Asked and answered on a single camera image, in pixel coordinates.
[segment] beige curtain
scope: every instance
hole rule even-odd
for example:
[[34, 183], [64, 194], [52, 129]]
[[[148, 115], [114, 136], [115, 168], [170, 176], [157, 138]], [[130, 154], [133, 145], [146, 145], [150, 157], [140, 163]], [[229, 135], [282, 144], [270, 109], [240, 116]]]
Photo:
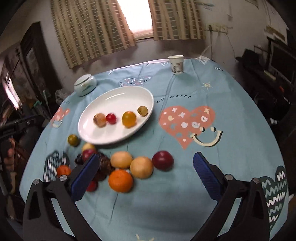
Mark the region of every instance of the beige curtain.
[[196, 0], [148, 0], [155, 40], [203, 39]]
[[135, 45], [117, 0], [51, 0], [51, 12], [70, 68]]

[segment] white cup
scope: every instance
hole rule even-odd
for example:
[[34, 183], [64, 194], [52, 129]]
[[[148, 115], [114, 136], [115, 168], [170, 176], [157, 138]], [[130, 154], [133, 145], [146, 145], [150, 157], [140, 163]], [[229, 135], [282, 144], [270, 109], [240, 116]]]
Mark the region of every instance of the white cup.
[[173, 74], [182, 74], [184, 55], [173, 55], [169, 56], [168, 59], [170, 60], [170, 67]]

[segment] oval plate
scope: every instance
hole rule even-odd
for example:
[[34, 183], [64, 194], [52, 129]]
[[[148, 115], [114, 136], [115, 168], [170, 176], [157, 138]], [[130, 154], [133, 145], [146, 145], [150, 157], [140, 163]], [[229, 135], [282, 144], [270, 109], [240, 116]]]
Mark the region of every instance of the oval plate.
[[[145, 117], [137, 111], [142, 105], [148, 109], [148, 115]], [[78, 133], [84, 141], [96, 145], [119, 142], [135, 134], [146, 123], [153, 106], [152, 93], [143, 87], [125, 86], [110, 90], [93, 100], [82, 112], [78, 121]], [[126, 111], [132, 111], [137, 116], [137, 124], [131, 128], [125, 128], [122, 124], [122, 115]], [[97, 127], [93, 118], [98, 113], [114, 113], [117, 117], [116, 124], [107, 123], [105, 127]]]

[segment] screw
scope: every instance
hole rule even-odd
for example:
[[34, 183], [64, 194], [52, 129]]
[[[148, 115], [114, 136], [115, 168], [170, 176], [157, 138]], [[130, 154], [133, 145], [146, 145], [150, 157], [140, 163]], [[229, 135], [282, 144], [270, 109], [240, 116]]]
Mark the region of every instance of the screw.
[[253, 182], [256, 183], [256, 184], [258, 184], [258, 183], [260, 183], [260, 180], [258, 178], [254, 178], [253, 179]]
[[63, 182], [63, 181], [65, 181], [65, 180], [67, 180], [67, 175], [61, 175], [60, 177], [59, 177], [59, 180], [61, 181], [61, 182]]
[[226, 178], [228, 181], [233, 180], [233, 176], [232, 176], [231, 174], [226, 174], [226, 175], [225, 175], [225, 178]]
[[40, 182], [40, 179], [37, 178], [37, 179], [35, 179], [35, 180], [33, 181], [33, 184], [34, 184], [34, 185], [37, 185], [39, 182]]

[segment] wall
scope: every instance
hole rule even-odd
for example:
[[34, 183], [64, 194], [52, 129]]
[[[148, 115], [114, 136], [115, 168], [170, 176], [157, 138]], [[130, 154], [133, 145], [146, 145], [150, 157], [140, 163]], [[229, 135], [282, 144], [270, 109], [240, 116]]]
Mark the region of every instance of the wall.
[[[281, 17], [269, 4], [263, 5], [263, 1], [259, 1], [259, 9], [244, 0], [207, 0], [205, 2], [212, 3], [215, 6], [212, 11], [200, 7], [204, 25], [221, 23], [233, 28], [229, 29], [228, 36], [222, 33], [213, 33], [212, 43], [213, 59], [236, 78], [239, 78], [239, 73], [236, 71], [234, 55], [241, 56], [245, 48], [253, 50], [253, 45], [261, 45], [266, 48], [267, 39], [264, 35], [266, 25], [271, 25], [286, 35], [286, 25]], [[232, 18], [227, 15], [229, 5], [232, 10]], [[194, 58], [198, 57], [204, 48], [210, 45], [209, 31], [206, 31], [207, 38], [205, 41], [141, 40], [136, 47], [103, 56], [80, 67], [69, 69], [54, 31], [50, 0], [27, 0], [1, 35], [0, 52], [13, 44], [13, 41], [20, 41], [29, 26], [37, 21], [41, 21], [45, 42], [57, 75], [62, 85], [69, 91], [73, 91], [74, 82], [85, 73], [96, 74], [126, 65], [166, 58], [173, 54], [183, 54], [186, 57]], [[204, 55], [210, 57], [210, 49]]]

